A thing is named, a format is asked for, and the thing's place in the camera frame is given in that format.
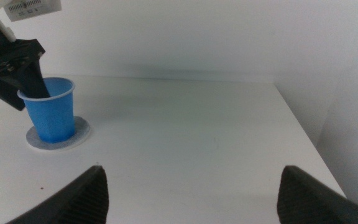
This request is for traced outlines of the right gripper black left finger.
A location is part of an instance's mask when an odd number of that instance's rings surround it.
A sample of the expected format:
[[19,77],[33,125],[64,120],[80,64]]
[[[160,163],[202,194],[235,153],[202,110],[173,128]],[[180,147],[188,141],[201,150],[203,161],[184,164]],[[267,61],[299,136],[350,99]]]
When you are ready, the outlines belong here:
[[57,193],[10,223],[106,223],[108,182],[102,166],[92,166]]

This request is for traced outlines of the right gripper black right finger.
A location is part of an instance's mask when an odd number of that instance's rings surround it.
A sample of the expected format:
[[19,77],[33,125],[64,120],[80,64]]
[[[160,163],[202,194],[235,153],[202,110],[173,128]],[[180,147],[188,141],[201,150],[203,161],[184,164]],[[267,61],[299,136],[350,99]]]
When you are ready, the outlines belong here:
[[277,200],[280,223],[355,223],[358,205],[297,166],[285,166]]

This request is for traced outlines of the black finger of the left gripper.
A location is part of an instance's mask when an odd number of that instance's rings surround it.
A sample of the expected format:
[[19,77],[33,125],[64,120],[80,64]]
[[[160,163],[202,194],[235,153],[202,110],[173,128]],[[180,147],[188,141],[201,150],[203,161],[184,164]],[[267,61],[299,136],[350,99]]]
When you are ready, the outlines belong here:
[[17,95],[18,89],[0,80],[0,99],[13,108],[22,111],[25,108],[24,101]]
[[38,60],[19,62],[13,71],[3,77],[3,81],[20,90],[28,98],[39,99],[50,97]]

